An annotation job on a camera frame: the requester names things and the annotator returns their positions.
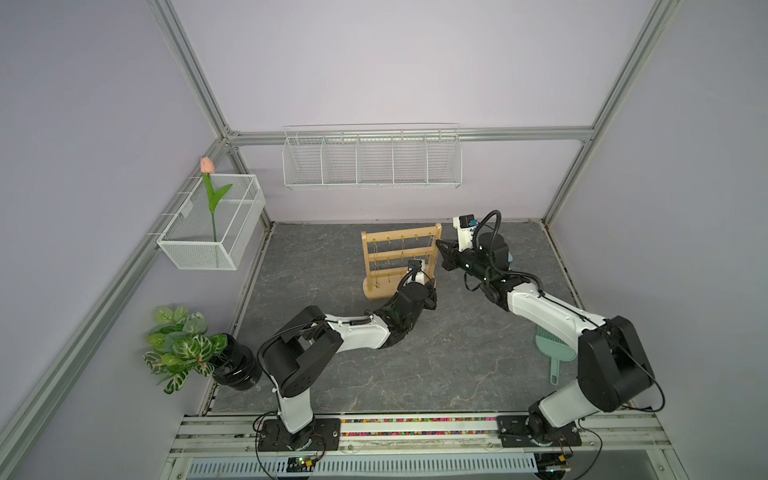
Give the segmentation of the wooden jewelry display stand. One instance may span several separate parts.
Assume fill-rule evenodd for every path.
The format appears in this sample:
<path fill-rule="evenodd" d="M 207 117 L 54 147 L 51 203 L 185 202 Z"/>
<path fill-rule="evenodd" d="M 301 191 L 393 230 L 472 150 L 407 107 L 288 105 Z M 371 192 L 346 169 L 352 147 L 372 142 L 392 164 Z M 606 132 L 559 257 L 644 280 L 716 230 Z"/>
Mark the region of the wooden jewelry display stand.
<path fill-rule="evenodd" d="M 436 241 L 442 237 L 442 225 L 362 232 L 365 277 L 362 289 L 368 300 L 392 296 L 412 261 L 423 264 L 426 274 L 433 276 L 438 260 Z"/>

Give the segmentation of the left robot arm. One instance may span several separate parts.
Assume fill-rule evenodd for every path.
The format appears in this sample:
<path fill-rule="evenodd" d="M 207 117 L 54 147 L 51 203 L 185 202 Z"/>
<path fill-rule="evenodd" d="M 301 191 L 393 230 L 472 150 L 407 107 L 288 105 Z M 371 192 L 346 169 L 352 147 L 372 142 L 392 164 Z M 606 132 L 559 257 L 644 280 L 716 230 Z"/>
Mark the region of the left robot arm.
<path fill-rule="evenodd" d="M 293 435 L 311 430 L 310 388 L 335 355 L 390 348 L 413 330 L 423 311 L 436 306 L 435 279 L 411 263 L 394 295 L 375 310 L 347 317 L 326 314 L 316 305 L 301 310 L 256 354 L 273 385 L 282 426 Z"/>

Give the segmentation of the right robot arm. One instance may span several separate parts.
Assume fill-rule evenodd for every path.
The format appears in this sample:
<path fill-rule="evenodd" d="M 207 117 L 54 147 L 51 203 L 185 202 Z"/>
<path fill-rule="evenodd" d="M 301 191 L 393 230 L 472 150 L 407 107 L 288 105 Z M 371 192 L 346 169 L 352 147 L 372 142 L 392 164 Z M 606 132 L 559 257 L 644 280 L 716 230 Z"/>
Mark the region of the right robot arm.
<path fill-rule="evenodd" d="M 499 211 L 481 220 L 461 215 L 452 224 L 456 240 L 437 243 L 443 268 L 476 279 L 476 289 L 491 303 L 543 328 L 576 354 L 575 380 L 529 407 L 524 435 L 547 443 L 578 420 L 613 412 L 657 385 L 630 320 L 587 312 L 546 293 L 534 274 L 511 269 Z"/>

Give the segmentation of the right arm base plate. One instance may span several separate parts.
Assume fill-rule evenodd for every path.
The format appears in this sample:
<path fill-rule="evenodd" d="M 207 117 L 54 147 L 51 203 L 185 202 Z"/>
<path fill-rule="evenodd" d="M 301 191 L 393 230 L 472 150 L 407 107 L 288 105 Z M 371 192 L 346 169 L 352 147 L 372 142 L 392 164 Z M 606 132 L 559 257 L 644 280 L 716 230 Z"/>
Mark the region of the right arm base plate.
<path fill-rule="evenodd" d="M 579 430 L 574 422 L 563 427 L 552 427 L 536 414 L 500 415 L 496 421 L 498 436 L 504 448 L 582 445 Z"/>

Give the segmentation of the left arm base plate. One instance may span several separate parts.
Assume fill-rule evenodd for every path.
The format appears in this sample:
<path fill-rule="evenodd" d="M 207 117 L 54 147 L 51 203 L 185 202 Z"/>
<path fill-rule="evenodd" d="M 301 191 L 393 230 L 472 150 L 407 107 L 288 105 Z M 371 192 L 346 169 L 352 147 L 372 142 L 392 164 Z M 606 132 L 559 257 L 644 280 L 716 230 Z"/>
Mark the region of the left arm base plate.
<path fill-rule="evenodd" d="M 256 446 L 260 452 L 336 451 L 340 439 L 339 418 L 315 418 L 297 433 L 289 432 L 280 419 L 271 418 L 257 428 Z"/>

